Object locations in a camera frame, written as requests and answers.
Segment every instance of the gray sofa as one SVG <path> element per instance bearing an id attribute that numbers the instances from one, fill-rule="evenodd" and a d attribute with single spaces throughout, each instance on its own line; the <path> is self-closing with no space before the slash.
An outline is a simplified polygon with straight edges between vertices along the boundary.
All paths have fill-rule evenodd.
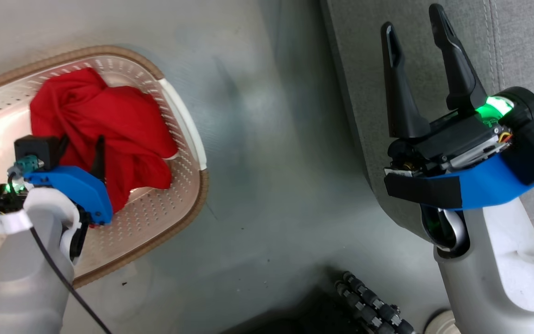
<path id="1" fill-rule="evenodd" d="M 380 26 L 392 21 L 420 112 L 432 121 L 447 112 L 442 55 L 434 45 L 428 7 L 438 2 L 451 21 L 488 94 L 513 85 L 534 92 L 534 1 L 328 0 L 325 21 L 350 124 L 369 184 L 399 226 L 428 239 L 419 206 L 389 197 L 383 168 L 390 159 Z M 534 223 L 534 190 L 523 196 Z"/>

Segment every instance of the shiny floor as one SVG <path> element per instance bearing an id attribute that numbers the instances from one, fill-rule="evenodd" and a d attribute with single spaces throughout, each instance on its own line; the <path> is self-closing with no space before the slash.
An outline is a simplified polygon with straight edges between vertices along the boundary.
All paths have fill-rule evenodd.
<path id="1" fill-rule="evenodd" d="M 448 306 L 432 246 L 382 212 L 362 174 L 317 0 L 0 0 L 0 72 L 97 44 L 159 66 L 210 172 L 191 226 L 79 289 L 114 333 L 243 332 L 332 292 L 337 269 L 418 330 Z M 100 332 L 71 298 L 64 323 Z"/>

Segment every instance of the laundry basket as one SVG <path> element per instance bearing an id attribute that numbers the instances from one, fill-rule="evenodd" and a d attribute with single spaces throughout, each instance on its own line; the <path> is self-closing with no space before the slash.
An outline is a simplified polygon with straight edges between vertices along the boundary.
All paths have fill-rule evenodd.
<path id="1" fill-rule="evenodd" d="M 74 285 L 81 287 L 146 254 L 184 229 L 199 214 L 208 191 L 206 158 L 189 112 L 162 72 L 138 53 L 116 46 L 95 46 L 64 53 L 0 76 L 0 183 L 13 164 L 13 141 L 30 131 L 29 104 L 51 77 L 94 68 L 111 87 L 130 85 L 158 102 L 162 117 L 178 145 L 168 161 L 168 190 L 132 190 L 112 223 L 88 231 Z"/>

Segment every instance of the red clothing in basket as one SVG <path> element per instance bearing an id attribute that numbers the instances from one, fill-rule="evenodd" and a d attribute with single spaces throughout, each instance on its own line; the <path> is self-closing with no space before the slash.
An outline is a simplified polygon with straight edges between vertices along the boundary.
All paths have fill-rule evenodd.
<path id="1" fill-rule="evenodd" d="M 108 87 L 85 68 L 47 80 L 30 103 L 32 134 L 67 134 L 62 165 L 89 171 L 100 135 L 106 140 L 106 189 L 117 212 L 129 191 L 142 186 L 167 189 L 172 175 L 163 158 L 178 147 L 154 97 L 133 87 Z"/>

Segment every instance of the brown woven basket rim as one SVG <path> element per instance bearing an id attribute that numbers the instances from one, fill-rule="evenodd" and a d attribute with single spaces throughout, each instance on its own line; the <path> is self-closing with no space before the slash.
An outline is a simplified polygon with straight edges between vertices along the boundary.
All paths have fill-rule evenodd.
<path id="1" fill-rule="evenodd" d="M 161 80 L 164 78 L 164 74 L 161 72 L 161 70 L 159 70 L 156 65 L 154 65 L 151 61 L 149 61 L 139 53 L 136 53 L 135 51 L 131 51 L 129 49 L 125 49 L 123 47 L 102 45 L 85 47 L 76 51 L 62 53 L 61 55 L 44 59 L 42 61 L 22 66 L 15 70 L 1 74 L 0 87 L 52 67 L 60 66 L 63 64 L 71 63 L 72 61 L 77 61 L 80 59 L 94 57 L 98 55 L 114 55 L 117 57 L 129 59 L 142 65 L 157 80 Z M 96 270 L 92 270 L 89 273 L 85 273 L 79 277 L 76 277 L 76 279 L 74 280 L 74 287 L 83 287 L 83 285 L 91 283 L 101 277 L 104 277 L 105 275 L 112 273 L 117 269 L 120 269 L 122 266 L 125 266 L 125 264 L 133 262 L 133 260 L 155 249 L 157 246 L 161 245 L 171 237 L 174 237 L 176 233 L 184 230 L 184 228 L 191 224 L 191 222 L 195 219 L 195 217 L 197 217 L 203 205 L 205 204 L 209 188 L 209 174 L 207 172 L 207 169 L 199 171 L 199 177 L 199 193 L 197 195 L 197 199 L 195 200 L 195 204 L 193 205 L 191 210 L 185 215 L 185 217 L 183 217 L 181 220 L 170 226 L 170 228 L 167 228 L 166 230 L 159 233 L 146 243 L 136 247 L 135 249 L 127 252 L 126 254 L 123 254 L 119 258 L 97 268 Z"/>

